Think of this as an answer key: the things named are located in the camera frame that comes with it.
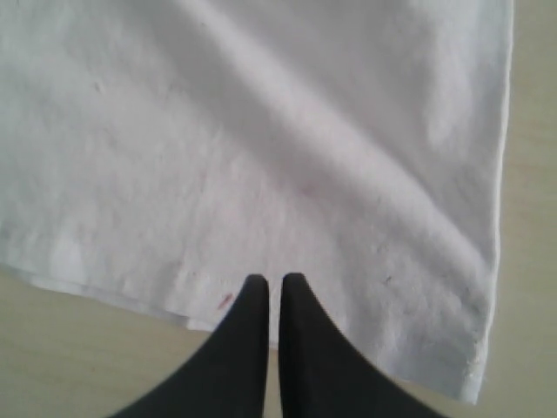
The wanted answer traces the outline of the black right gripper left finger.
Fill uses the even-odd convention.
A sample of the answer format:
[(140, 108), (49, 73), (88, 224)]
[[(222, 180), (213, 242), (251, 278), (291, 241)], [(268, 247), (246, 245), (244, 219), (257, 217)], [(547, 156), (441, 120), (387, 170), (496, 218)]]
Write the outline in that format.
[(201, 348), (116, 417), (261, 417), (269, 358), (269, 286), (248, 276)]

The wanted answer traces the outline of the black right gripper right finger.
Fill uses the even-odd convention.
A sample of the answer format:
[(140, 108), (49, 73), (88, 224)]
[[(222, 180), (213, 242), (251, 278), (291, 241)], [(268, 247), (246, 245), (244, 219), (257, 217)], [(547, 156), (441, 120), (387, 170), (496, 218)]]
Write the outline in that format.
[(348, 341), (305, 276), (283, 278), (278, 373), (284, 417), (438, 417)]

